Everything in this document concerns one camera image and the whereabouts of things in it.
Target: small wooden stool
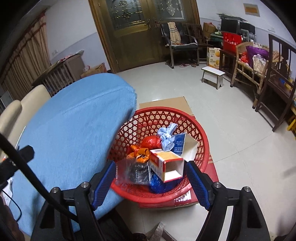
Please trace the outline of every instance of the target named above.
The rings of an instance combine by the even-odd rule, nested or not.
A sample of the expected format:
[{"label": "small wooden stool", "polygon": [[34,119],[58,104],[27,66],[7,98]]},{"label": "small wooden stool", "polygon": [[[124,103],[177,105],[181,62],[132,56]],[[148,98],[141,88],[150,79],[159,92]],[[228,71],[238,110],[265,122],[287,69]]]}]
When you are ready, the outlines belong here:
[{"label": "small wooden stool", "polygon": [[202,82],[204,82],[204,75],[205,75],[205,72],[207,72],[217,77],[217,87],[216,87],[217,90],[220,88],[220,86],[223,86],[223,75],[225,74],[225,72],[218,69],[214,69],[210,66],[203,67],[202,70],[204,71],[202,75]]}]

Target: white paper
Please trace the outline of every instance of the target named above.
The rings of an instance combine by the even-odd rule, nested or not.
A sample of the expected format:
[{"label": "white paper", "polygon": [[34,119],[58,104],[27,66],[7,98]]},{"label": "white paper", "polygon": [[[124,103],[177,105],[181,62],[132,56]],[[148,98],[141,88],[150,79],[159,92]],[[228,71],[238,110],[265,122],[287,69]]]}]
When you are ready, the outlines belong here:
[{"label": "white paper", "polygon": [[[10,197],[12,197],[12,181],[13,181],[13,178],[9,178],[7,180],[8,184],[5,188],[3,188],[4,192],[6,192]],[[3,197],[4,197],[4,201],[6,202],[6,205],[9,206],[10,202],[11,202],[11,199],[6,196],[5,193],[2,193]]]}]

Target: white floor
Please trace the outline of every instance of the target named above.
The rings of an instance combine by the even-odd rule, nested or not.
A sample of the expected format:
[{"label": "white floor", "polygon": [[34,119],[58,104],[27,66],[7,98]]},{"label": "white floor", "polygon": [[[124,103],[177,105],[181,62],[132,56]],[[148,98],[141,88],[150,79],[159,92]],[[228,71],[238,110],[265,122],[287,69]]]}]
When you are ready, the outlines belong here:
[{"label": "white floor", "polygon": [[[268,229],[286,234],[296,222],[296,141],[283,123],[276,133],[252,109],[252,99],[230,83],[216,90],[202,83],[202,64],[175,69],[164,63],[119,73],[138,94],[138,103],[185,96],[204,128],[220,182],[228,188],[250,186]],[[199,204],[175,210],[142,210],[125,200],[118,211],[132,232],[146,233],[157,222],[178,241],[195,240],[207,216]],[[225,240],[232,208],[228,208],[220,240]]]}]

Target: brown curtain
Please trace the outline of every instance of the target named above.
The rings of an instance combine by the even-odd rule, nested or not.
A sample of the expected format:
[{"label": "brown curtain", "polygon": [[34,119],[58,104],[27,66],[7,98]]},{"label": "brown curtain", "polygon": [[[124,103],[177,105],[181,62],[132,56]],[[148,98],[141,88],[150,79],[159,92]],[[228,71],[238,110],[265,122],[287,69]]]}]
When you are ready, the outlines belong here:
[{"label": "brown curtain", "polygon": [[4,67],[0,83],[14,99],[21,100],[48,67],[46,22],[42,14],[17,44]]}]

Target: blue gripper pad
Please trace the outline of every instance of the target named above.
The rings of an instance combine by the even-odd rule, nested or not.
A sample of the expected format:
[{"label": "blue gripper pad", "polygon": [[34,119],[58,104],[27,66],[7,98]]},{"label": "blue gripper pad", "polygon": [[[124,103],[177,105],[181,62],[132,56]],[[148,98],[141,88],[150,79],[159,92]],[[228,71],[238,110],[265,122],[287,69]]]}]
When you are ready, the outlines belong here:
[{"label": "blue gripper pad", "polygon": [[194,161],[187,163],[186,175],[200,205],[205,207],[206,210],[209,210],[215,198],[211,187],[213,183],[212,180],[207,174],[199,170]]},{"label": "blue gripper pad", "polygon": [[109,160],[103,170],[96,173],[90,180],[89,202],[93,210],[96,210],[103,204],[115,174],[116,164],[114,161]]}]

